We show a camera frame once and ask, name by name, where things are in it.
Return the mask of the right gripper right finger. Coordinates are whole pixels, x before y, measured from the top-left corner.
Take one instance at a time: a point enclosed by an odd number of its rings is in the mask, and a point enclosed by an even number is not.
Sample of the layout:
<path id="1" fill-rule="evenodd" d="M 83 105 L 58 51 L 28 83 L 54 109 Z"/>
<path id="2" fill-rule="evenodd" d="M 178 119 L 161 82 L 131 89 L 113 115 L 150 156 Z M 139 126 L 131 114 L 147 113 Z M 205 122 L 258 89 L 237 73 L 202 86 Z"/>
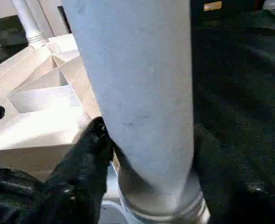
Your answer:
<path id="1" fill-rule="evenodd" d="M 275 186 L 251 159 L 194 126 L 193 169 L 210 224 L 275 224 Z"/>

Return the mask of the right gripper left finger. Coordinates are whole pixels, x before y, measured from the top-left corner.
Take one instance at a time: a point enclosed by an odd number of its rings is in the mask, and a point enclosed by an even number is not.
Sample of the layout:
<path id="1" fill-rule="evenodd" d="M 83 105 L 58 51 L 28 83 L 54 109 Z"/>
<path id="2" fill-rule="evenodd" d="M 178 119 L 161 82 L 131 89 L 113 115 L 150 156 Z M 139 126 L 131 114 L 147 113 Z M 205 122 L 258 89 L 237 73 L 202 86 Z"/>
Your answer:
<path id="1" fill-rule="evenodd" d="M 44 184 L 34 224 L 96 224 L 107 189 L 113 141 L 102 117 L 94 118 Z"/>

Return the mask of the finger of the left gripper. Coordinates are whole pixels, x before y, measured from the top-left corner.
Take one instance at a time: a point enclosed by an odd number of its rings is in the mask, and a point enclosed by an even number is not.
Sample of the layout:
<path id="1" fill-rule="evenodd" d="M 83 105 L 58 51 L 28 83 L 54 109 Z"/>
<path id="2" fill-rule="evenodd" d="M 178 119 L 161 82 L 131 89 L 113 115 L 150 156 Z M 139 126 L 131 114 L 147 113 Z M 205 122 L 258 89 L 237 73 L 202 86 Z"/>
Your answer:
<path id="1" fill-rule="evenodd" d="M 47 224 L 46 185 L 28 173 L 0 166 L 0 224 Z"/>

